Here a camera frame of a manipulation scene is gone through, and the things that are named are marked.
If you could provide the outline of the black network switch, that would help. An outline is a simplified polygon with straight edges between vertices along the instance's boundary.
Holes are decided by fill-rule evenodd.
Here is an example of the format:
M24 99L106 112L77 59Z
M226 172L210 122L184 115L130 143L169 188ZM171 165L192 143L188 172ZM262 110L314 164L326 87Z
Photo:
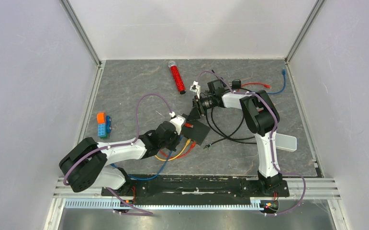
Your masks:
M186 123L182 127L180 134L187 139L195 141L196 144L201 146L211 128L202 122L204 119L203 116L198 118L187 114L182 114L182 116L186 119Z

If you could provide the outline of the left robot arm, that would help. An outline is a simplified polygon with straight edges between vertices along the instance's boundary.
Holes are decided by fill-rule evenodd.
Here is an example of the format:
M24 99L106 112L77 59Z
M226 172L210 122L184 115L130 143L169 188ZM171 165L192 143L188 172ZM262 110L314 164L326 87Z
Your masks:
M96 142L83 139L59 163L63 184L79 193L90 187L108 187L121 196L130 193L132 184L123 168L109 165L126 160L142 160L157 155L161 149L175 151L185 121L179 117L165 121L127 141Z

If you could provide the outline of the white plastic box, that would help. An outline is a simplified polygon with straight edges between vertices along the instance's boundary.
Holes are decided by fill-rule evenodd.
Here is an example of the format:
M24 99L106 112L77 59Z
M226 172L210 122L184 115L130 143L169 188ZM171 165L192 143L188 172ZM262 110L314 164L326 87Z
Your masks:
M294 136L276 134L276 149L294 152L297 150L297 138Z

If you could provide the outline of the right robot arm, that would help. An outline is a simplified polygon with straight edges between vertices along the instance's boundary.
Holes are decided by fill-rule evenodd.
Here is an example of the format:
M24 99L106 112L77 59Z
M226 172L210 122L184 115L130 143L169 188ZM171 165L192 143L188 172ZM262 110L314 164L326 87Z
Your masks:
M192 99L192 110L187 120L207 116L207 110L215 107L240 109L257 143L258 190L265 196L271 195L282 181L275 150L275 135L280 118L273 102L264 90L237 92L231 88L226 89L221 80L209 84L210 93L205 97L201 96L201 87L197 81L191 85L190 91L196 93L196 96Z

